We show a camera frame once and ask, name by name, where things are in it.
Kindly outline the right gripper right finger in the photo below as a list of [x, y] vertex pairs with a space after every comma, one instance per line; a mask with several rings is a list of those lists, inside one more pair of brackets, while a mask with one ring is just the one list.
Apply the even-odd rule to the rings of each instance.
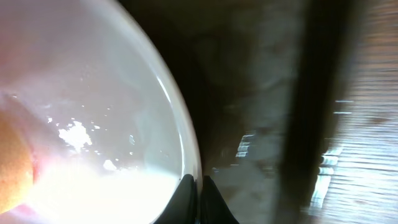
[[200, 199], [201, 224], [239, 224], [210, 176], [203, 177]]

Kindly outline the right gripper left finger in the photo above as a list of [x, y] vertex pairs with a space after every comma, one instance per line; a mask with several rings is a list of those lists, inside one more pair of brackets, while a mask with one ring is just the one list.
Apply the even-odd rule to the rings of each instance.
[[154, 224], [194, 224], [196, 215], [197, 184], [192, 175], [186, 174]]

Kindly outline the white plate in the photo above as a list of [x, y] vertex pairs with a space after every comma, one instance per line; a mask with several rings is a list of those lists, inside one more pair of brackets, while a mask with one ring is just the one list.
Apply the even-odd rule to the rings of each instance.
[[24, 130], [34, 185], [2, 223], [154, 223], [197, 139], [180, 90], [116, 1], [2, 1], [1, 111]]

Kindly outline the green yellow sponge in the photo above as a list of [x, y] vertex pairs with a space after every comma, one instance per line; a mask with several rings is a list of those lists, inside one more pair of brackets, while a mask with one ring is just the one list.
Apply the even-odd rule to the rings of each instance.
[[26, 134], [7, 113], [1, 112], [1, 213], [20, 205], [34, 185], [32, 149]]

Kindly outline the large brown tray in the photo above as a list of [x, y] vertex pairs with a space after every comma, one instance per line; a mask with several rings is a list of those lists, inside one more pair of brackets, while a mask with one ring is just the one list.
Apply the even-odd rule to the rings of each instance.
[[239, 223], [298, 223], [362, 1], [123, 1], [169, 66]]

